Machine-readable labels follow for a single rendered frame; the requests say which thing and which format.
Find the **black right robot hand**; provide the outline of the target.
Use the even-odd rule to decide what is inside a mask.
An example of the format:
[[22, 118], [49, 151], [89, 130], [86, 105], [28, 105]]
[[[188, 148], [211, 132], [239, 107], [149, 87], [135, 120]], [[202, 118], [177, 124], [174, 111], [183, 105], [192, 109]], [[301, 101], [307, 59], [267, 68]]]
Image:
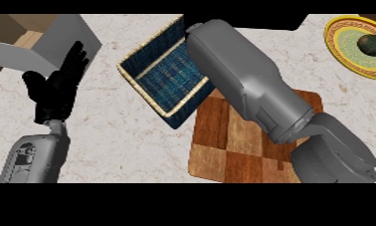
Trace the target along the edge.
[[185, 25], [186, 25], [186, 34], [191, 30], [199, 26], [207, 21], [205, 14], [186, 13], [185, 14]]

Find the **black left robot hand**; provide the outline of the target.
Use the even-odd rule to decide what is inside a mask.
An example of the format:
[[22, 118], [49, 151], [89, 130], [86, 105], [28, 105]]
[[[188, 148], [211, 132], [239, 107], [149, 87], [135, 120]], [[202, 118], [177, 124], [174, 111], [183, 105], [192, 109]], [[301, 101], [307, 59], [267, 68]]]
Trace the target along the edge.
[[61, 121], [68, 119], [89, 62], [84, 44], [77, 41], [61, 69], [52, 73], [49, 78], [45, 78], [36, 71], [27, 71], [22, 74], [28, 97], [36, 102], [34, 122], [37, 124], [52, 119]]

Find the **blue wicker basket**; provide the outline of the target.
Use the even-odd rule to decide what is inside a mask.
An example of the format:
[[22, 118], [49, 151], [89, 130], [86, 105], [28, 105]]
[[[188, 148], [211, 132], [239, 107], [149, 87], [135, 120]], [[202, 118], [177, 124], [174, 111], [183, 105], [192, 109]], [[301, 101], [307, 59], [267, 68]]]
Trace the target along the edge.
[[166, 123], [177, 129], [214, 90], [189, 59], [185, 15], [123, 58], [118, 71]]

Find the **wooden checkered cutting board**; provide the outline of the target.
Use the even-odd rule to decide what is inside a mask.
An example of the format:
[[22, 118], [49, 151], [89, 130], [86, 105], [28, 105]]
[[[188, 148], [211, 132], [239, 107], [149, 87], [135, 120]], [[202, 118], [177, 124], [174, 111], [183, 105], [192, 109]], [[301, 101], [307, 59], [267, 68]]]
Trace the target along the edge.
[[196, 109], [188, 172], [219, 182], [298, 183], [291, 152], [306, 140], [275, 144], [214, 90]]

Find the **grey cabinet with wooden inside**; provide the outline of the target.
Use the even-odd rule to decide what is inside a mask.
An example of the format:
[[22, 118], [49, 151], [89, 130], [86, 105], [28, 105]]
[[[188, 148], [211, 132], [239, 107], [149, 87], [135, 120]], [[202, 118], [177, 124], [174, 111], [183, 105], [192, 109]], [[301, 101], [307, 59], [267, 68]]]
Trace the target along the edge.
[[77, 41], [93, 60], [102, 43], [80, 14], [0, 14], [0, 67], [49, 77]]

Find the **yellow and green plate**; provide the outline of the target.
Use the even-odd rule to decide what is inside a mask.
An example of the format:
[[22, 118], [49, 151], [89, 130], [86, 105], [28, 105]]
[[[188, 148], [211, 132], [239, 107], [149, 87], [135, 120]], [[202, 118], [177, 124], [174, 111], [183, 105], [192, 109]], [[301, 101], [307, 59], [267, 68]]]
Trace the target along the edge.
[[342, 66], [360, 76], [376, 80], [376, 57], [359, 49], [365, 35], [376, 35], [376, 21], [356, 15], [335, 17], [323, 31], [325, 44]]

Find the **dark green avocado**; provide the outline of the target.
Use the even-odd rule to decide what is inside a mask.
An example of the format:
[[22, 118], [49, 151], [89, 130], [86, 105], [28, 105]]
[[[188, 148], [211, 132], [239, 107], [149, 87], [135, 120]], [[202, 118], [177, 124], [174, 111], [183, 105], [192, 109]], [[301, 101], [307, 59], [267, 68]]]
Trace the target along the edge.
[[372, 57], [376, 57], [376, 35], [363, 35], [357, 41], [360, 51]]

